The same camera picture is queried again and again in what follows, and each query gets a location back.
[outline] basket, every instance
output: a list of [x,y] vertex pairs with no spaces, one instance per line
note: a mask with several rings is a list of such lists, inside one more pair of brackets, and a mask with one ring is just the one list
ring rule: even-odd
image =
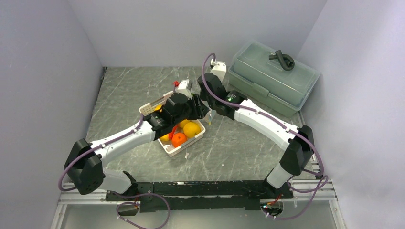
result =
[[[163,97],[161,97],[160,99],[158,99],[152,103],[147,103],[147,104],[141,106],[139,108],[139,112],[142,113],[144,116],[149,115],[150,113],[155,111],[155,107],[157,105],[165,104],[166,100],[171,96],[171,94],[173,94],[173,91],[170,91],[170,92],[164,94]],[[201,122],[199,120],[190,120],[190,121],[193,123],[196,123],[198,126],[200,126],[201,132],[199,134],[197,134],[195,137],[188,139],[187,142],[183,143],[181,146],[174,147],[172,144],[165,144],[162,141],[160,141],[160,139],[158,139],[159,144],[163,147],[164,151],[170,157],[178,154],[179,152],[181,152],[185,148],[191,146],[194,142],[198,141],[199,139],[201,139],[203,137],[203,135],[205,133],[205,127],[201,124]]]

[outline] red object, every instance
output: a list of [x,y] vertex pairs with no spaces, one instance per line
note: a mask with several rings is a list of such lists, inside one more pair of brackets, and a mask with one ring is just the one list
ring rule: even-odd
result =
[[174,132],[176,131],[177,126],[178,126],[178,125],[175,125],[175,126],[173,127],[173,129],[171,130],[171,132],[169,133],[169,140],[171,140],[171,139],[173,138],[173,134],[174,134]]

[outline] light gray floor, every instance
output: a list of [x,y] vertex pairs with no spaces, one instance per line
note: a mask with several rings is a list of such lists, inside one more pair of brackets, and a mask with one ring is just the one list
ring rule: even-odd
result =
[[[87,141],[135,124],[139,107],[171,91],[176,80],[192,80],[192,90],[199,92],[196,80],[200,75],[200,67],[107,68]],[[224,84],[228,90],[234,89],[228,85],[227,76]],[[278,118],[299,126],[298,115],[286,118],[253,101]],[[255,180],[264,179],[284,153],[256,130],[227,117],[217,115],[211,126],[203,124],[204,137],[174,157],[169,157],[158,142],[152,142],[132,149],[107,167],[128,171],[137,181]],[[303,173],[298,178],[315,177]]]

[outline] transparent plastic box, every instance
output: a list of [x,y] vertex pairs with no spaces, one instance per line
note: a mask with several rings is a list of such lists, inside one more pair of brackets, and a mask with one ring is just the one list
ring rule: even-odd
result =
[[268,59],[275,52],[256,41],[246,44],[232,60],[229,83],[291,117],[301,110],[320,73],[297,60],[293,70],[285,71],[278,60]]

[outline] white enclosure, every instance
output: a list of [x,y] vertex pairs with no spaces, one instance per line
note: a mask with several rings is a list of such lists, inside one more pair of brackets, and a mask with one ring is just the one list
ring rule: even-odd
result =
[[326,0],[69,2],[104,66],[199,66],[251,38],[297,55]]
[[347,227],[405,228],[404,1],[0,0],[0,21],[0,228],[49,228],[102,66],[230,63],[250,39],[321,72],[302,113]]

